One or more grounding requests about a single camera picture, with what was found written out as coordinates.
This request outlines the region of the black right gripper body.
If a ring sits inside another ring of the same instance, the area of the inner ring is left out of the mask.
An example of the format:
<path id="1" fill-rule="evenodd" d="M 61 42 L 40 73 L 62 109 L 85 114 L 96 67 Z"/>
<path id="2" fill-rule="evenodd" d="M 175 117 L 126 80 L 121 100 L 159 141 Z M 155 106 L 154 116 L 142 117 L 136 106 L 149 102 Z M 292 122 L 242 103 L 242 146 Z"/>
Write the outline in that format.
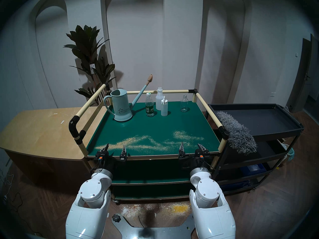
<path id="1" fill-rule="evenodd" d="M 210 168 L 212 156 L 205 156 L 201 158 L 199 155 L 179 156 L 179 166 L 183 171 L 191 171 L 195 168 Z"/>

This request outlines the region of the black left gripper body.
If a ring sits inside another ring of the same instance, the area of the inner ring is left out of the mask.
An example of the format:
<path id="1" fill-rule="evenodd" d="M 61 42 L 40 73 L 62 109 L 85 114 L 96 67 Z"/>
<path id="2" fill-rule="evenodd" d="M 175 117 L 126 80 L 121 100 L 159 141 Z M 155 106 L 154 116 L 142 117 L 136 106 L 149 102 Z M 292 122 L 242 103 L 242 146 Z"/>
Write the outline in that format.
<path id="1" fill-rule="evenodd" d="M 105 169 L 110 172 L 114 172 L 114 170 L 120 164 L 120 160 L 116 159 L 115 157 L 111 155 L 107 155 L 107 156 L 96 155 L 94 160 L 97 160 L 97 162 L 92 167 L 92 171 L 93 170 L 95 171 L 96 169 Z"/>

